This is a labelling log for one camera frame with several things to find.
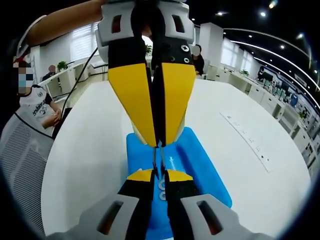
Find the white desk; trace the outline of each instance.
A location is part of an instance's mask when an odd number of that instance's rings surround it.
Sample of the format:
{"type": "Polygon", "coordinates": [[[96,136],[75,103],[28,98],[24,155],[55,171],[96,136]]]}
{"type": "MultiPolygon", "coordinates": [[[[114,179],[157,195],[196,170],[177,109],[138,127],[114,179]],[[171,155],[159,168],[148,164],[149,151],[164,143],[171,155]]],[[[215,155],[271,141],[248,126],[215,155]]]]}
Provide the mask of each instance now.
{"type": "Polygon", "coordinates": [[[260,104],[275,119],[280,119],[285,103],[280,101],[278,97],[273,96],[270,92],[259,85],[255,80],[240,74],[239,72],[228,72],[221,68],[217,68],[218,76],[216,80],[228,83],[247,94],[250,98],[260,104]]]}
{"type": "MultiPolygon", "coordinates": [[[[197,79],[185,125],[214,163],[240,223],[271,236],[282,231],[298,211],[310,177],[278,122],[230,84],[197,79]],[[221,112],[237,116],[267,150],[271,173],[221,112]]],[[[120,189],[127,175],[126,136],[132,132],[109,82],[92,84],[65,120],[46,164],[41,212],[47,235],[75,226],[83,210],[120,189]]]]}
{"type": "MultiPolygon", "coordinates": [[[[83,62],[76,65],[71,65],[68,69],[58,72],[57,74],[40,82],[38,85],[44,87],[52,98],[62,94],[67,94],[71,92],[71,89],[74,87],[76,78],[80,76],[84,64],[85,63],[83,62]]],[[[88,70],[86,69],[81,76],[80,82],[86,80],[88,77],[88,70]]]]}

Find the gray plastic part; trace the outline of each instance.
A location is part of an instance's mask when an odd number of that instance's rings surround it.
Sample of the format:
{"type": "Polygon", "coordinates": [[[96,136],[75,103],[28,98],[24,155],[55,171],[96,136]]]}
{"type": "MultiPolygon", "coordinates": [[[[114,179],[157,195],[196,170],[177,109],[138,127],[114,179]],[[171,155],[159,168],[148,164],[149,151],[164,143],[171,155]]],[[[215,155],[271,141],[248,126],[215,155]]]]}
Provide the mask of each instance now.
{"type": "Polygon", "coordinates": [[[184,3],[160,1],[158,8],[165,22],[165,36],[168,38],[183,39],[192,44],[195,39],[195,26],[189,19],[189,6],[184,3]],[[179,16],[184,32],[177,32],[173,16],[179,16]]]}
{"type": "Polygon", "coordinates": [[[263,233],[252,233],[239,223],[238,215],[209,194],[182,198],[181,202],[189,217],[195,240],[272,240],[263,233]],[[211,210],[206,211],[212,219],[216,219],[221,231],[212,235],[208,223],[201,212],[199,205],[206,203],[211,210]]]}
{"type": "Polygon", "coordinates": [[[134,1],[105,4],[102,6],[103,19],[98,23],[95,37],[99,55],[108,63],[109,42],[113,40],[132,38],[131,14],[135,7],[134,1]],[[112,33],[112,23],[115,16],[121,15],[120,32],[112,33]]]}
{"type": "MultiPolygon", "coordinates": [[[[182,3],[185,0],[160,1],[158,8],[165,22],[165,36],[186,40],[192,44],[195,39],[194,24],[189,19],[189,6],[182,3]],[[184,32],[177,32],[173,16],[179,16],[184,27],[184,32]]],[[[102,6],[103,19],[98,23],[95,31],[97,47],[101,59],[108,63],[108,51],[110,41],[132,38],[134,36],[131,26],[131,15],[135,8],[134,1],[118,2],[107,1],[109,4],[102,6]],[[112,23],[115,16],[121,15],[120,32],[112,33],[112,23]]]]}
{"type": "Polygon", "coordinates": [[[47,237],[49,240],[125,240],[130,219],[139,199],[120,194],[108,195],[94,206],[84,211],[79,224],[66,233],[54,233],[47,237]],[[110,212],[114,204],[121,207],[111,225],[108,235],[99,232],[99,225],[110,212]]]}

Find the white table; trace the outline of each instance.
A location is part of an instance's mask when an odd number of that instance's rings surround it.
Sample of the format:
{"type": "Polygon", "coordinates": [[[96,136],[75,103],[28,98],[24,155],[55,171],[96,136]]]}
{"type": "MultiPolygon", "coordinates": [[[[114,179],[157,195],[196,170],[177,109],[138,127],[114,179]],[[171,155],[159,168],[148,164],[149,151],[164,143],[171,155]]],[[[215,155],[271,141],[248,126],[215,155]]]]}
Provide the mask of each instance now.
{"type": "MultiPolygon", "coordinates": [[[[310,186],[306,164],[287,132],[230,84],[202,79],[195,81],[185,125],[214,163],[240,223],[253,232],[279,234],[310,186]],[[267,150],[271,173],[221,112],[236,116],[267,150]]],[[[109,82],[92,84],[67,117],[47,161],[41,193],[47,235],[75,226],[83,210],[120,189],[127,174],[126,136],[132,132],[109,82]]]]}

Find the blue foam block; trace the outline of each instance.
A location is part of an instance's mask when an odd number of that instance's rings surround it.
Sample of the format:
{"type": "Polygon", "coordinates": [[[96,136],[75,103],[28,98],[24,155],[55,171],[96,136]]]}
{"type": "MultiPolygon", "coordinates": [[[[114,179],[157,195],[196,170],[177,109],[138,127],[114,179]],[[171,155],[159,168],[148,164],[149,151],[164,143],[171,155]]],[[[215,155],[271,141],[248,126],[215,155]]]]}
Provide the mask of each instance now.
{"type": "MultiPolygon", "coordinates": [[[[153,168],[153,148],[143,145],[134,133],[126,137],[128,157],[128,174],[153,168]]],[[[185,172],[193,180],[202,194],[211,194],[220,202],[231,208],[231,197],[217,173],[212,161],[206,154],[197,136],[189,127],[185,127],[177,142],[164,149],[165,168],[185,172]]],[[[161,153],[156,151],[156,165],[160,171],[161,153]]],[[[152,213],[146,234],[147,240],[162,240],[173,237],[167,216],[168,204],[160,199],[163,190],[160,180],[155,178],[152,213]]]]}

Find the window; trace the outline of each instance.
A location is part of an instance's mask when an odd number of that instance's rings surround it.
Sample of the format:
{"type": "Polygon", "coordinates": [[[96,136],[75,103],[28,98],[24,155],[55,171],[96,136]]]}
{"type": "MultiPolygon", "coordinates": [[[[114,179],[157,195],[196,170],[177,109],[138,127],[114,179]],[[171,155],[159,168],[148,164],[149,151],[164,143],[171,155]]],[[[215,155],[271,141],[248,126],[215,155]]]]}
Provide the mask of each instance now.
{"type": "Polygon", "coordinates": [[[241,71],[247,70],[250,74],[253,59],[254,59],[254,57],[250,53],[248,53],[247,51],[243,51],[243,60],[242,60],[242,64],[241,64],[241,71]]]}
{"type": "Polygon", "coordinates": [[[235,68],[238,51],[239,46],[225,38],[222,45],[221,63],[235,68]]]}
{"type": "Polygon", "coordinates": [[[88,58],[97,47],[95,31],[98,23],[92,23],[72,31],[70,43],[71,61],[88,58]]]}

